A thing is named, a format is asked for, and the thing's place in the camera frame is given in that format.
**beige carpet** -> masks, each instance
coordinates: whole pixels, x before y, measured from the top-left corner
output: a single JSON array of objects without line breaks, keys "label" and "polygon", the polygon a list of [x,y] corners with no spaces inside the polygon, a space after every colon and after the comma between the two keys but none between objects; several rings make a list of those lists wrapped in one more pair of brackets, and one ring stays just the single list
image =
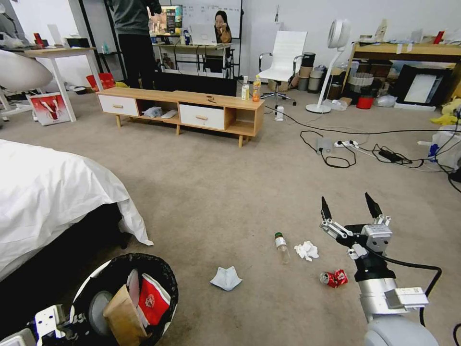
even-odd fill
[{"label": "beige carpet", "polygon": [[[314,96],[298,91],[290,95],[298,97],[298,106],[283,101],[288,114],[300,122],[316,118],[304,110]],[[355,266],[346,249],[319,228],[319,211],[325,196],[336,221],[368,222],[365,191],[392,217],[390,257],[443,268],[425,319],[441,345],[452,343],[451,330],[461,320],[461,196],[443,173],[383,164],[361,153],[349,169],[327,167],[299,138],[300,126],[277,123],[273,114],[266,115],[258,137],[239,149],[235,138],[187,128],[176,136],[174,128],[124,120],[118,129],[114,116],[101,113],[95,95],[75,96],[72,102],[76,123],[42,127],[23,114],[5,124],[0,138],[87,156],[123,181],[155,242],[146,247],[132,241],[127,251],[162,257],[179,285],[178,310],[160,345],[361,345],[366,322],[353,281]],[[428,121],[433,115],[350,107],[312,125],[363,131],[436,129]],[[324,134],[333,140],[366,140]],[[311,143],[315,137],[306,134]],[[431,133],[371,136],[364,147],[378,142],[416,159],[427,154],[416,141],[430,138]],[[334,154],[352,160],[344,149]],[[278,259],[277,231],[290,246],[288,266]],[[292,247],[305,240],[319,247],[319,259],[296,257]],[[218,266],[231,265],[243,279],[238,287],[225,292],[209,283]],[[323,286],[320,272],[337,268],[351,281],[338,289]],[[425,289],[433,276],[390,268],[402,287]],[[411,318],[417,321],[417,313]]]}]

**power strip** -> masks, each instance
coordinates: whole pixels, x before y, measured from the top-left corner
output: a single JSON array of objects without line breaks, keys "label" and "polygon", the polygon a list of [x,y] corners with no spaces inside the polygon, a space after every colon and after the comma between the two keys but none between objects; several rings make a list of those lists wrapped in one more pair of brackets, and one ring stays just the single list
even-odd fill
[{"label": "power strip", "polygon": [[352,141],[352,142],[353,142],[353,144],[351,144],[348,140],[347,141],[338,141],[338,142],[335,142],[335,147],[336,148],[356,147],[358,149],[359,144],[356,141]]}]

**wooden tv stand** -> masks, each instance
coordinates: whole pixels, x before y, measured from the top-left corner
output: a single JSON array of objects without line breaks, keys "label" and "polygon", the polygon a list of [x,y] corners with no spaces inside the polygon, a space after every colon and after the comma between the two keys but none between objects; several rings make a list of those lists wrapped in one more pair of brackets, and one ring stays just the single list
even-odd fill
[{"label": "wooden tv stand", "polygon": [[[239,147],[243,139],[255,137],[264,120],[264,101],[243,101],[240,98],[221,95],[200,94],[187,91],[157,91],[114,87],[97,93],[104,113],[116,116],[121,127],[120,116],[147,119],[176,125],[176,134],[181,126],[239,135]],[[150,118],[142,112],[152,106],[166,110],[177,110],[171,119]]]}]

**crushed soda can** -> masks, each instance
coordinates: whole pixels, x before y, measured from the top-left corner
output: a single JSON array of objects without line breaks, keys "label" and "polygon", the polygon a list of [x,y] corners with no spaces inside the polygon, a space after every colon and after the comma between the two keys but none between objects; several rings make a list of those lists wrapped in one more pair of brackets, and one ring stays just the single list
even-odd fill
[{"label": "crushed soda can", "polygon": [[320,282],[333,288],[346,284],[347,281],[347,276],[343,269],[338,269],[333,273],[322,272],[320,274]]}]

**desk lamp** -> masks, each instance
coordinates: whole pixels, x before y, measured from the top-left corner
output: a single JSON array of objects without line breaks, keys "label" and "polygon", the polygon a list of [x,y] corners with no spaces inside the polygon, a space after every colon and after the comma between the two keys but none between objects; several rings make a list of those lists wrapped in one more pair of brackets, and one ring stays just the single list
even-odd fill
[{"label": "desk lamp", "polygon": [[328,35],[328,48],[336,48],[337,53],[334,56],[333,60],[330,62],[328,67],[327,75],[322,85],[322,91],[320,92],[320,97],[318,98],[317,104],[309,104],[306,106],[306,109],[313,113],[329,113],[331,108],[329,106],[323,105],[323,96],[327,88],[328,79],[331,75],[331,69],[333,68],[334,63],[344,52],[344,47],[346,46],[349,40],[349,34],[351,32],[351,22],[347,19],[341,20],[337,19],[331,24],[330,33]]},{"label": "desk lamp", "polygon": [[16,36],[16,38],[18,38],[18,29],[16,28],[16,24],[14,22],[14,19],[12,19],[9,15],[6,14],[5,5],[3,5],[3,4],[0,4],[0,14],[3,14],[6,19],[8,19],[9,21],[11,21],[13,23],[14,35]]}]

